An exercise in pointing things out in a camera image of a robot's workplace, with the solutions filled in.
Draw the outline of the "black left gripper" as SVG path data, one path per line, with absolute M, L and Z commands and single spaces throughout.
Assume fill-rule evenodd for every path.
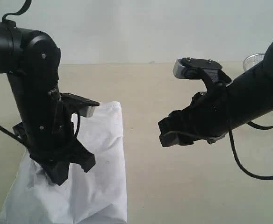
M 27 145 L 30 155 L 39 162 L 52 163 L 74 141 L 71 115 L 80 110 L 80 96 L 62 93 L 15 93 L 21 122 L 13 132 Z M 71 163 L 81 166 L 85 173 L 96 164 L 95 156 L 79 140 L 71 150 Z M 61 186 L 69 174 L 69 162 L 42 164 L 50 180 Z

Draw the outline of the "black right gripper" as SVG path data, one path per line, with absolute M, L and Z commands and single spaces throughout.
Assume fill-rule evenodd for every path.
M 229 110 L 226 91 L 198 92 L 183 110 L 172 111 L 158 122 L 162 147 L 188 146 L 205 140 L 209 144 L 229 132 Z

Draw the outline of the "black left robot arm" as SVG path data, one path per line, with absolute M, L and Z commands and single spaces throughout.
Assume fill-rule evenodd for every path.
M 99 103 L 75 94 L 61 93 L 58 67 L 61 51 L 45 32 L 18 28 L 13 21 L 0 21 L 0 74 L 6 74 L 21 117 L 8 131 L 23 144 L 50 180 L 63 184 L 70 164 L 88 172 L 95 156 L 78 140 L 80 120 L 91 117 Z

